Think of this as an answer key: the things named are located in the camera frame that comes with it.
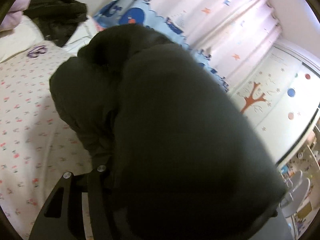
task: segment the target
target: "purple fabric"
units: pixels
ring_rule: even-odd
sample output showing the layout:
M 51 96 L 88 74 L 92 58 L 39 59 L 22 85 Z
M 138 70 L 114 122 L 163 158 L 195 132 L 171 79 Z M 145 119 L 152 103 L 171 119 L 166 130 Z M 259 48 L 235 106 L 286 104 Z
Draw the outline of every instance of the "purple fabric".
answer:
M 21 22 L 23 11 L 28 9 L 31 0 L 16 0 L 0 25 L 0 32 L 12 30 Z

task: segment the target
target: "bed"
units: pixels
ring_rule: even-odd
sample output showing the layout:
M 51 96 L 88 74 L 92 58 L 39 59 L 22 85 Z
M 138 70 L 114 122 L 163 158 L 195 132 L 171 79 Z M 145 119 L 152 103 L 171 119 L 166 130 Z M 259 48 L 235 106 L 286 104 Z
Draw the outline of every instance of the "bed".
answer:
M 11 44 L 0 55 L 0 205 L 23 239 L 61 175 L 92 169 L 89 154 L 55 111 L 48 80 L 95 33 L 89 18 L 59 48 L 24 17 L 0 38 Z

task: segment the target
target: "silver screw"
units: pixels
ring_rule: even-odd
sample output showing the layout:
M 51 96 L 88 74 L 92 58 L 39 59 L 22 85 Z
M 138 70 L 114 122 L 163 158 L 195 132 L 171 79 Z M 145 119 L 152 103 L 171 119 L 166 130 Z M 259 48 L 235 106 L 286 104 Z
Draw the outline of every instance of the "silver screw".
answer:
M 99 172 L 103 172 L 103 171 L 105 171 L 106 170 L 106 166 L 105 165 L 100 165 L 98 168 L 97 168 L 97 171 L 99 171 Z
M 65 174 L 63 174 L 63 177 L 65 179 L 69 179 L 71 177 L 71 172 L 70 171 L 66 172 Z

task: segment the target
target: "cherry print bed sheet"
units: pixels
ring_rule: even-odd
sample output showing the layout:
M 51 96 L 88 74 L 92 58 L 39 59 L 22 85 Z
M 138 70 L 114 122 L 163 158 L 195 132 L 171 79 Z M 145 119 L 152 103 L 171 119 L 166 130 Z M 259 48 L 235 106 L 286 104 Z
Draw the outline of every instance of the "cherry print bed sheet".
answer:
M 43 41 L 0 64 L 0 205 L 23 239 L 63 173 L 91 171 L 49 91 L 50 76 L 70 56 Z

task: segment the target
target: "curtain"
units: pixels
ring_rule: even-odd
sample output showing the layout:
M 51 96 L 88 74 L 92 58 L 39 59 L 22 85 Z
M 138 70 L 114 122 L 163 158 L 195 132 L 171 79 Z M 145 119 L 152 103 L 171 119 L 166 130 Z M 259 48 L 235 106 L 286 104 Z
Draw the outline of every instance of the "curtain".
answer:
M 281 34 L 268 0 L 113 0 L 100 26 L 137 23 L 189 50 L 226 91 L 234 91 Z

